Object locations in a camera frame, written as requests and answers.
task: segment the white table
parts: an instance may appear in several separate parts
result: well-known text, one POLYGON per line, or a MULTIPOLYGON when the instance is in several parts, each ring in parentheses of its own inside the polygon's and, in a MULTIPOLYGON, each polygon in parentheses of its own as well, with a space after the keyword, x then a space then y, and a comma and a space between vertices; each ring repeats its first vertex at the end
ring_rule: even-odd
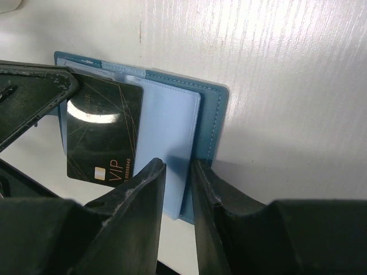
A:
MULTIPOLYGON (((214 170, 248 195, 367 197, 367 7, 358 0, 28 0, 0 14, 0 59, 63 50, 229 87, 214 170)), ((81 203, 56 118, 1 157, 81 203)), ((159 259, 196 274, 193 226, 163 216, 159 259)))

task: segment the card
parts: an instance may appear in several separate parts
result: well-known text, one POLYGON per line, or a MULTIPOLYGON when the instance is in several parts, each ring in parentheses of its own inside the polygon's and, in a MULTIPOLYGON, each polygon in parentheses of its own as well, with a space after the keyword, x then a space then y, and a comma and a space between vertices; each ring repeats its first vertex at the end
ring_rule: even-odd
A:
POLYGON ((68 177, 116 187, 132 178, 143 89, 73 75, 81 89, 67 103, 68 177))

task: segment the wallet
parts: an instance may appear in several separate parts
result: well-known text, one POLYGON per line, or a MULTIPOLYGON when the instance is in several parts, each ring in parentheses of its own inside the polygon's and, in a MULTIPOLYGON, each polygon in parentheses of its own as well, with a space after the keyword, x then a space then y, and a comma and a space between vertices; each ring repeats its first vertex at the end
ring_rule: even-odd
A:
MULTIPOLYGON (((172 219, 181 218, 193 223, 191 184, 187 177, 189 162, 191 159, 201 159, 208 165, 212 164, 227 106, 228 89, 221 85, 173 74, 64 52, 55 52, 54 59, 56 65, 69 66, 75 72, 143 87, 142 116, 134 174, 153 157, 164 156, 162 159, 167 164, 167 179, 163 211, 172 219), (167 116, 157 124, 148 125, 148 119, 145 119, 145 116, 151 118, 156 116, 162 107, 167 110, 167 116), (181 117, 173 117, 168 115, 169 113, 180 113, 181 117), (167 128, 166 125, 175 127, 173 128, 175 131, 161 129, 167 128), (157 133, 156 136, 149 139, 147 133, 154 131, 157 133), (158 139, 161 139, 160 148, 150 145, 156 144, 158 139)), ((62 103, 58 107, 58 116, 64 148, 66 147, 65 115, 66 103, 62 103)))

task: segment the dark blue leather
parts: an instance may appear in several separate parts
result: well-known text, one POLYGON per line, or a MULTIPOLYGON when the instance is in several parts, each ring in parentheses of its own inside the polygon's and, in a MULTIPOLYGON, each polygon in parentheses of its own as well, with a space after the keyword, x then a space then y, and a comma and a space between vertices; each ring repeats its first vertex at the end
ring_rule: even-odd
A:
MULTIPOLYGON (((212 164, 227 107, 228 89, 226 87, 208 82, 192 80, 190 78, 178 77, 173 74, 144 70, 121 64, 112 64, 75 54, 55 52, 54 58, 55 63, 58 58, 64 58, 84 65, 93 66, 95 68, 102 68, 115 72, 128 71, 130 74, 136 74, 136 76, 144 77, 155 82, 200 93, 201 103, 192 158, 203 160, 208 165, 212 164)), ((190 223, 194 222, 192 191, 189 179, 186 184, 180 218, 190 223)))

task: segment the card chip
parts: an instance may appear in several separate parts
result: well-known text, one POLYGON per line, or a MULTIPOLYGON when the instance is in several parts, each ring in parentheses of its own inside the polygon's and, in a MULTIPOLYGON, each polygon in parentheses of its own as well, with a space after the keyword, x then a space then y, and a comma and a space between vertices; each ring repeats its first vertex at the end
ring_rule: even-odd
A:
POLYGON ((105 180, 106 178, 106 169, 101 167, 95 167, 94 169, 94 178, 99 180, 105 180))

